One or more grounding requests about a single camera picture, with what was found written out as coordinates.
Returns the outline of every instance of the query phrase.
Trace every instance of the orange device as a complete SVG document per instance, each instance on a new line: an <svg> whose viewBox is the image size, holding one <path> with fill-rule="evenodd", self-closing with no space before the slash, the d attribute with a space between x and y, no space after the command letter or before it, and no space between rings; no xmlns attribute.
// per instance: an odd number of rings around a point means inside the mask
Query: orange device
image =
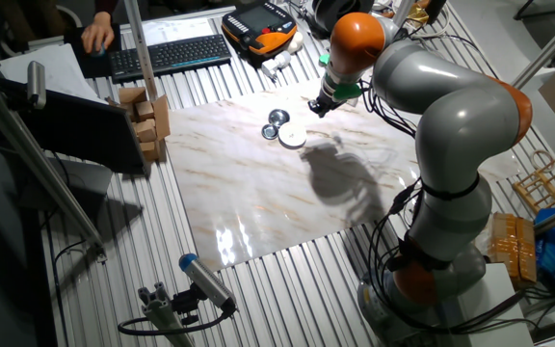
<svg viewBox="0 0 555 347"><path fill-rule="evenodd" d="M236 50L268 59L288 46L297 22L278 6L254 2L225 15L222 30Z"/></svg>

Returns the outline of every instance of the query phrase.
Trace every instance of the sleeve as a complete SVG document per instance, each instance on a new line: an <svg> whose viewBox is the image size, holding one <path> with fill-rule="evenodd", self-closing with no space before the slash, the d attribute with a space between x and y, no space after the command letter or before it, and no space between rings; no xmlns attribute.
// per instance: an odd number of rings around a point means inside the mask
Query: sleeve
<svg viewBox="0 0 555 347"><path fill-rule="evenodd" d="M95 0L95 12L106 12L108 14L113 14L115 7L117 6L118 0Z"/></svg>

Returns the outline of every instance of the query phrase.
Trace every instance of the paper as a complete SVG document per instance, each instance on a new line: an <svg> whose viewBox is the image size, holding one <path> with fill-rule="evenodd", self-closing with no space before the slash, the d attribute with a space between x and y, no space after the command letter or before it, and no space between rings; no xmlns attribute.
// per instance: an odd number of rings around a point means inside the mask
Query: paper
<svg viewBox="0 0 555 347"><path fill-rule="evenodd" d="M97 94L87 84L74 56L72 46L69 44L47 46L31 53L0 61L0 71L9 80L27 83L27 66L33 61L44 65L47 90L106 103L97 97Z"/></svg>
<svg viewBox="0 0 555 347"><path fill-rule="evenodd" d="M146 45L214 35L206 18L156 20L143 23Z"/></svg>

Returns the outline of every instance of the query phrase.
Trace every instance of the marble board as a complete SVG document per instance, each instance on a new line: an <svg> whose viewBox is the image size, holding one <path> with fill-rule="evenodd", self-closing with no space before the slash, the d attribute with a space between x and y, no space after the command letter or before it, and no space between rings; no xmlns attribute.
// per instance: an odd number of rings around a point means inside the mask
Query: marble board
<svg viewBox="0 0 555 347"><path fill-rule="evenodd" d="M307 107L319 88L312 80L171 112L168 155L198 256L211 270L378 220L418 177L413 138L362 102L319 119ZM305 126L303 147L261 136L276 108ZM495 182L519 170L505 152L480 173Z"/></svg>

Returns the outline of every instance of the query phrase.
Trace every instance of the black keyboard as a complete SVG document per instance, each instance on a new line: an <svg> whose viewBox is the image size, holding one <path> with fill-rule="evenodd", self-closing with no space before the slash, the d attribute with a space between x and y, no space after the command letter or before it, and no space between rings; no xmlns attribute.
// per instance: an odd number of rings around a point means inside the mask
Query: black keyboard
<svg viewBox="0 0 555 347"><path fill-rule="evenodd" d="M148 47L153 74L187 71L226 64L230 52L222 35L160 43ZM143 78L136 49L109 53L115 82Z"/></svg>

